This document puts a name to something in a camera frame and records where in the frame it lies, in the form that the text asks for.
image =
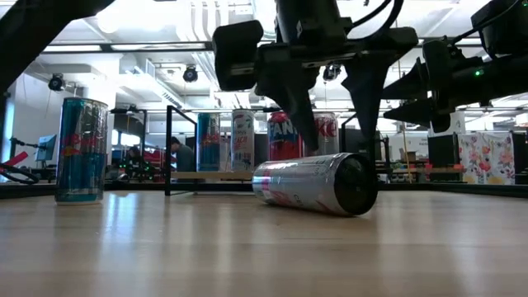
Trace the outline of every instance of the can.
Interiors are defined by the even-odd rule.
[[[337,131],[337,117],[333,112],[316,112],[313,114],[315,125],[318,130],[319,149],[310,150],[303,144],[304,156],[323,156],[339,153],[339,133]]]
[[[198,171],[217,172],[220,169],[220,114],[198,114],[196,155]]]
[[[302,156],[301,138],[285,112],[271,114],[267,122],[268,157],[270,161],[300,158]]]
[[[255,115],[234,110],[231,122],[231,170],[252,172],[255,164]]]
[[[64,98],[60,121],[57,204],[92,204],[103,198],[108,105]]]
[[[268,204],[339,216],[363,215],[378,195],[369,162],[352,153],[265,162],[252,185]]]

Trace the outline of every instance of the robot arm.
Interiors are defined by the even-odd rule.
[[[277,40],[260,47],[263,29],[258,21],[219,27],[213,47],[220,88],[237,91],[257,85],[255,93],[274,100],[307,146],[317,149],[308,91],[320,67],[341,64],[348,76],[342,85],[351,94],[361,130],[373,139],[387,71],[417,45],[418,38],[412,28],[389,29],[403,0],[394,0],[388,20],[373,35],[360,40],[347,35],[389,2],[355,24],[340,17],[335,0],[276,0]]]

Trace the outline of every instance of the window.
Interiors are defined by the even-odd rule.
[[[112,145],[119,144],[119,131],[112,130]]]
[[[141,138],[136,135],[121,133],[121,145],[134,146],[141,142]]]

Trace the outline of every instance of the wooden board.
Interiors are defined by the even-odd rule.
[[[411,173],[462,173],[463,168],[411,168]],[[408,173],[407,169],[394,169],[393,173]]]
[[[381,192],[342,219],[247,196],[0,200],[2,296],[528,296],[528,202]]]
[[[250,180],[253,172],[172,172],[172,178]]]

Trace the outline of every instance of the silver can lying on side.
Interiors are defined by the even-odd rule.
[[[368,161],[351,153],[265,162],[252,185],[268,204],[341,216],[363,215],[378,195]]]

